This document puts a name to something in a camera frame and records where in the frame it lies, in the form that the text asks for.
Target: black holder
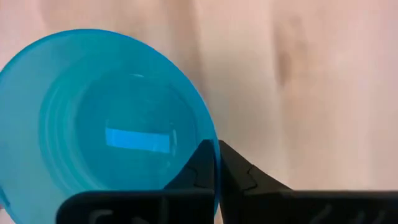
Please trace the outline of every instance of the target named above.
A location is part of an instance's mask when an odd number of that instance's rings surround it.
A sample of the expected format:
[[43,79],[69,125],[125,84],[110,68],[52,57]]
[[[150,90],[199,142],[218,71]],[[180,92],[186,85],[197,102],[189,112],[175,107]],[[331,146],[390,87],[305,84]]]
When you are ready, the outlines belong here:
[[[220,205],[224,224],[398,223],[398,192],[294,191],[225,142]],[[214,219],[213,144],[203,141],[164,190],[86,192],[68,199],[57,224],[210,224]]]

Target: wooden surface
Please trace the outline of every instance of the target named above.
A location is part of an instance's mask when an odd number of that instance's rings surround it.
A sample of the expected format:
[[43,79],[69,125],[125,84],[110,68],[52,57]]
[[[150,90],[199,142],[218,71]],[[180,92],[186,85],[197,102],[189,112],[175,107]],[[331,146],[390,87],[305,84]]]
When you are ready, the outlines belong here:
[[393,0],[0,0],[0,67],[65,29],[138,38],[176,63],[220,139],[294,189],[396,189]]

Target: beige surface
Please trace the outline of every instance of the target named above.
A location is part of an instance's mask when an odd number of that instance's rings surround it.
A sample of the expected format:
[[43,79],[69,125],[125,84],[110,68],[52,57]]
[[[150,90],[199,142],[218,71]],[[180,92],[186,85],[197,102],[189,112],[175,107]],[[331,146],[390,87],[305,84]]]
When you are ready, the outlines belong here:
[[57,31],[143,40],[204,96],[221,139],[295,189],[396,189],[393,0],[0,0],[0,67]]

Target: blue plastic cup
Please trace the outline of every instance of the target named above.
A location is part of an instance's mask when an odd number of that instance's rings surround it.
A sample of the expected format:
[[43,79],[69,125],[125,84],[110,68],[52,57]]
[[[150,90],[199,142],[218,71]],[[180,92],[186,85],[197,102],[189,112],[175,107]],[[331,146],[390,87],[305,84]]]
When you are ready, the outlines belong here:
[[215,128],[195,87],[125,35],[53,34],[0,73],[0,203],[17,224],[54,223],[80,192],[163,189],[204,139],[219,172]]

